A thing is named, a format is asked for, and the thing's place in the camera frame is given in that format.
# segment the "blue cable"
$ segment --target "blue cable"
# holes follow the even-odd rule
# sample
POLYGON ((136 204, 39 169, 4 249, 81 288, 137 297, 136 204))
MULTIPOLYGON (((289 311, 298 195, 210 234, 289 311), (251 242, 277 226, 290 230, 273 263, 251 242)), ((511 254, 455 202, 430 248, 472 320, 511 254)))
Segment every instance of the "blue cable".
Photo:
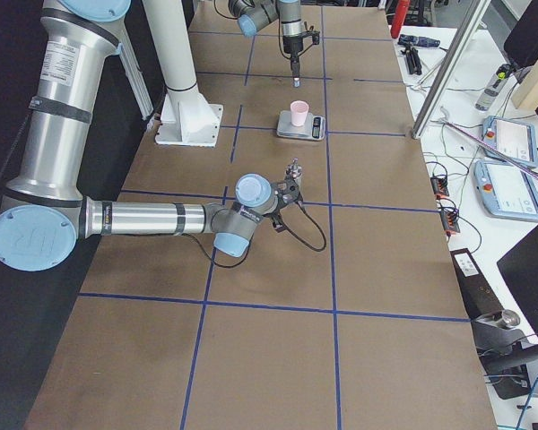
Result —
POLYGON ((534 394, 536 385, 538 385, 538 376, 536 376, 536 379, 534 379, 534 383, 532 384, 532 387, 530 388, 530 392, 528 393, 526 403, 524 404, 524 407, 522 408, 522 412, 520 412, 520 418, 518 419, 518 423, 516 424, 516 430, 521 430, 520 425, 522 424, 522 420, 524 419, 524 415, 526 413, 526 410, 528 409, 528 405, 530 404, 530 400, 532 399, 532 395, 534 394))

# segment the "white table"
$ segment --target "white table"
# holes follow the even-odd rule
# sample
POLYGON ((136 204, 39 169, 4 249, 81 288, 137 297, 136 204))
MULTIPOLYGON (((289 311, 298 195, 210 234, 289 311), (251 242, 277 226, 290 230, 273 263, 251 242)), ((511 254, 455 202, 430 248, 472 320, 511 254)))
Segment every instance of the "white table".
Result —
MULTIPOLYGON (((403 27, 402 33, 439 39, 441 42, 440 46, 448 48, 456 30, 405 26, 403 27)), ((407 94, 411 111, 416 118, 421 110, 422 103, 426 97, 426 92, 423 93, 422 91, 413 90, 411 87, 416 84, 430 68, 436 65, 446 53, 438 48, 418 48, 419 57, 423 62, 423 75, 417 76, 408 74, 404 55, 401 54, 402 49, 403 47, 399 47, 395 42, 395 52, 404 83, 407 85, 407 94)), ((509 78, 504 89, 487 113, 479 112, 474 108, 474 103, 482 92, 482 90, 478 89, 483 89, 483 87, 487 85, 492 74, 503 63, 506 63, 506 60, 499 52, 499 49, 489 32, 486 30, 477 31, 473 37, 473 41, 464 52, 464 55, 448 84, 448 88, 476 91, 446 91, 441 101, 441 105, 449 113, 449 121, 460 125, 477 125, 481 124, 486 116, 500 115, 502 113, 499 109, 507 98, 508 92, 516 83, 516 78, 514 76, 509 78)), ((437 73, 432 74, 432 76, 423 83, 423 87, 430 86, 436 74, 437 73)), ((432 119, 438 120, 443 117, 443 115, 443 112, 439 110, 435 113, 432 119)), ((509 101, 505 117, 516 118, 522 116, 531 116, 522 121, 534 125, 538 143, 538 116, 536 116, 533 111, 516 109, 512 102, 509 101)), ((445 127, 445 147, 445 144, 443 144, 441 139, 441 128, 441 125, 434 124, 430 126, 422 136, 421 144, 422 149, 425 152, 425 159, 427 161, 434 161, 438 158, 438 162, 446 166, 448 174, 465 173, 466 169, 457 161, 448 157, 447 154, 455 157, 466 166, 469 166, 473 161, 477 145, 445 127)), ((475 127, 467 129, 467 131, 475 136, 480 136, 481 128, 475 127)), ((482 158, 482 151, 479 151, 477 159, 482 158)), ((427 165, 427 168, 429 173, 432 173, 435 165, 429 164, 427 165)), ((435 174, 440 173, 443 173, 443 169, 437 167, 435 174)), ((464 177, 462 176, 452 176, 448 179, 448 189, 451 200, 457 205, 460 203, 460 215, 471 221, 482 234, 482 245, 480 249, 473 254, 473 257, 480 266, 482 273, 490 283, 502 305, 507 309, 515 310, 522 316, 522 311, 510 294, 506 283, 500 276, 496 262, 537 224, 526 221, 492 218, 482 206, 480 197, 476 192, 472 166, 470 174, 465 182, 466 183, 464 184, 464 177)), ((448 243, 449 249, 475 249, 479 242, 478 234, 463 221, 460 221, 460 229, 461 233, 459 235, 454 235, 450 238, 448 243)), ((525 334, 534 332, 528 321, 525 319, 520 324, 519 328, 525 334)), ((515 426, 520 414, 520 409, 516 408, 516 405, 522 405, 525 402, 525 397, 512 400, 501 400, 491 386, 489 386, 489 395, 497 423, 500 426, 515 426)), ((538 422, 538 398, 532 400, 531 406, 532 408, 526 412, 525 420, 521 425, 522 428, 531 429, 531 423, 538 422)))

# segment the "bottle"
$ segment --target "bottle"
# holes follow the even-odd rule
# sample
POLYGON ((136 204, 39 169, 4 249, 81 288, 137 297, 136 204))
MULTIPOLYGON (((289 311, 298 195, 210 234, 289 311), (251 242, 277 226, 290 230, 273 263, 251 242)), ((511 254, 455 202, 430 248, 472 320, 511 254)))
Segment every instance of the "bottle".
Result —
POLYGON ((504 64, 499 67, 499 69, 492 75, 492 78, 478 98, 474 107, 482 112, 486 112, 494 102, 494 99, 499 95, 513 71, 514 68, 510 64, 504 64))

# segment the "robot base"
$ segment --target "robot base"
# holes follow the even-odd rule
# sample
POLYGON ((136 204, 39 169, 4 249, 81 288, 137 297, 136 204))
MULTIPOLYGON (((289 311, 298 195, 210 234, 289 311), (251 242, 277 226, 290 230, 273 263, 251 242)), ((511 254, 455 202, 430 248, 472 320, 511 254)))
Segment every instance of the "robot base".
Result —
POLYGON ((179 103, 181 121, 178 121, 171 106, 169 94, 166 95, 161 112, 161 125, 155 141, 160 145, 214 147, 220 130, 223 105, 208 104, 203 96, 201 99, 203 103, 200 103, 197 112, 188 112, 193 109, 184 109, 183 103, 179 103), (195 124, 192 127, 188 126, 187 122, 195 124), (198 129, 192 132, 188 130, 191 128, 198 129))

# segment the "warning label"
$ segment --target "warning label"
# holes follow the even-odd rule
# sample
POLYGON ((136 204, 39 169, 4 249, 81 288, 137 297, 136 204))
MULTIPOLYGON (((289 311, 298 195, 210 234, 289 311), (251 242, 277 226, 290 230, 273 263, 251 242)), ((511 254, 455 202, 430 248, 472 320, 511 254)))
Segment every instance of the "warning label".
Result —
POLYGON ((79 55, 77 47, 48 42, 40 79, 72 85, 79 55))

